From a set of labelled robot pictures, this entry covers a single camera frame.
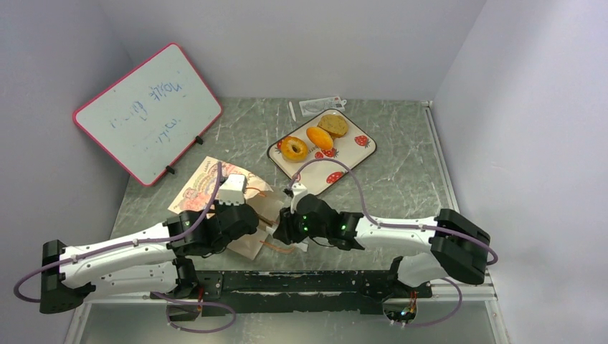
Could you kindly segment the white paper bag orange handles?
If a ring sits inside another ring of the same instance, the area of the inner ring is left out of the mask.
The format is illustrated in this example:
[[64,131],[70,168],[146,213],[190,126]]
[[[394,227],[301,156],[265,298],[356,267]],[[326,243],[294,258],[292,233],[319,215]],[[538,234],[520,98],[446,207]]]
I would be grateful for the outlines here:
[[168,210],[178,214],[182,211],[201,211],[208,203],[226,206],[247,204],[259,215],[259,224],[254,234],[247,234],[228,244],[227,248],[248,259],[254,259],[263,246],[283,254],[292,253],[297,245],[278,246],[270,242],[270,236],[278,225],[279,210],[283,208],[285,195],[271,187],[255,174],[231,163],[222,163],[222,176],[226,181],[211,200],[217,181],[220,160],[206,157],[186,182]]

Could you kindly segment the ring doughnut fake bread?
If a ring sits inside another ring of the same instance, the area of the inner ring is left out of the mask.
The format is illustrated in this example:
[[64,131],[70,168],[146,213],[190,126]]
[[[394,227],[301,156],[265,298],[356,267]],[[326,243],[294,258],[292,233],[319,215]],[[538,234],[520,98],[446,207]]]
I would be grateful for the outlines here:
[[297,137],[287,136],[281,140],[280,153],[287,162],[299,163],[307,158],[308,146]]

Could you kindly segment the orange fake bread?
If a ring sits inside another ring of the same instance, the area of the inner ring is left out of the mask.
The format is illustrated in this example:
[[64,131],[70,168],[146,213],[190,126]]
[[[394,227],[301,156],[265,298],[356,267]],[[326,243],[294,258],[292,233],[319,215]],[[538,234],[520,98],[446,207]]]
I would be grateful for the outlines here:
[[330,151],[333,149],[333,137],[326,130],[319,127],[309,127],[306,129],[306,135],[311,143],[322,151]]

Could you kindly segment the yellow fake bread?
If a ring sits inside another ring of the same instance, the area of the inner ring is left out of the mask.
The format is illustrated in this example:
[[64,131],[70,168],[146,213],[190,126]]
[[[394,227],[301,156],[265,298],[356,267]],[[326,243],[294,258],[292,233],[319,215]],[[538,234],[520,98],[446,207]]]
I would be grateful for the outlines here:
[[342,138],[348,133],[348,123],[340,115],[324,115],[317,126],[334,138]]

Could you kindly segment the metal tongs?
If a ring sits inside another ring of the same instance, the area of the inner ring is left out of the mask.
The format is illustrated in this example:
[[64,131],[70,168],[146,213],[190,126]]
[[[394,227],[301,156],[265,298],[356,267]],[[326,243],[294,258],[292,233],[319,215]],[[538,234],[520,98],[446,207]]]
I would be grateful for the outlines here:
[[[257,215],[257,218],[259,219],[260,223],[259,223],[259,228],[265,232],[268,233],[269,236],[272,236],[275,233],[275,230],[278,227],[278,223],[276,223],[275,221],[270,221],[266,218],[264,218],[262,215]],[[307,242],[301,242],[301,243],[295,243],[295,244],[291,244],[288,248],[282,248],[282,247],[277,247],[271,243],[265,242],[265,241],[261,241],[261,243],[263,245],[268,246],[269,248],[275,250],[276,252],[279,253],[283,253],[283,254],[289,254],[292,253],[294,250],[300,250],[302,252],[307,252],[308,250],[308,243]]]

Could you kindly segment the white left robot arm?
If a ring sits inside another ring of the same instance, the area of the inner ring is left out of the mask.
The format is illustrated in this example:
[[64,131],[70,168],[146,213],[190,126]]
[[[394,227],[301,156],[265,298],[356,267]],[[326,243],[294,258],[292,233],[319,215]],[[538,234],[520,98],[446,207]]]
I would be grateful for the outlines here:
[[67,312],[110,295],[159,292],[187,298],[199,288],[192,257],[222,253],[254,234],[259,219],[247,205],[215,204],[211,217],[183,211],[143,231],[98,244],[70,247],[52,240],[42,247],[39,311]]

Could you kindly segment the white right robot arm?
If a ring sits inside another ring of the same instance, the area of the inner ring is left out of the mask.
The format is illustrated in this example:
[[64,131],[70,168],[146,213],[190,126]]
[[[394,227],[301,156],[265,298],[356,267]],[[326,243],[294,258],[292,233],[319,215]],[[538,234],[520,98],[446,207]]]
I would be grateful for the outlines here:
[[481,285],[491,253],[490,235],[453,209],[423,219],[383,219],[336,211],[314,195],[281,209],[272,236],[284,244],[321,238],[344,251],[397,249],[397,269],[386,279],[397,297],[444,277]]

